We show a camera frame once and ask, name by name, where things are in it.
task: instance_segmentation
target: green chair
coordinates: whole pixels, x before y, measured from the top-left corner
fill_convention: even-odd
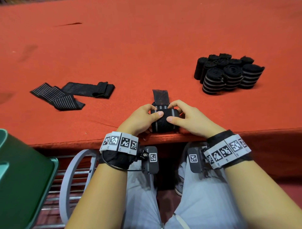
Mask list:
[[[59,167],[0,129],[0,228],[32,228]]]

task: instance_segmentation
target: thigh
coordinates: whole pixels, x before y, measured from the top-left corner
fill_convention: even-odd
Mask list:
[[[134,162],[129,169],[141,169],[141,161]],[[161,220],[156,202],[153,175],[128,172],[124,229],[157,229]]]
[[[187,159],[182,199],[175,214],[195,228],[246,228],[228,186],[224,170],[211,170],[209,177],[192,173]],[[182,228],[173,216],[165,228]]]

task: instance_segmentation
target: forearm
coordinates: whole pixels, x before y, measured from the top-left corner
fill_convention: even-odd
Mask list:
[[[254,161],[228,167],[225,173],[249,228],[301,228],[301,209]]]
[[[126,187],[127,172],[100,164],[65,228],[120,229]]]

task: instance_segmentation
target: wrist tracker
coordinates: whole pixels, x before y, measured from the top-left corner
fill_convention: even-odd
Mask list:
[[[100,164],[121,171],[142,171],[146,174],[156,174],[159,171],[158,154],[155,146],[140,146],[138,137],[131,134],[113,131],[106,134],[100,148]],[[141,170],[129,170],[134,161],[142,161]]]
[[[228,130],[208,138],[207,146],[188,149],[188,157],[191,171],[201,173],[209,168],[227,168],[242,161],[251,161],[250,152],[242,138]]]

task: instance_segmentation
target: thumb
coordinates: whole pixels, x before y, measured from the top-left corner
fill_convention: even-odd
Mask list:
[[[150,114],[150,116],[152,118],[152,122],[155,122],[159,120],[162,116],[164,116],[164,112],[163,111],[154,112],[153,114]]]
[[[173,116],[169,116],[167,117],[167,122],[176,125],[176,126],[180,126],[184,128],[185,125],[185,119],[183,118],[178,118],[178,117],[173,117]]]

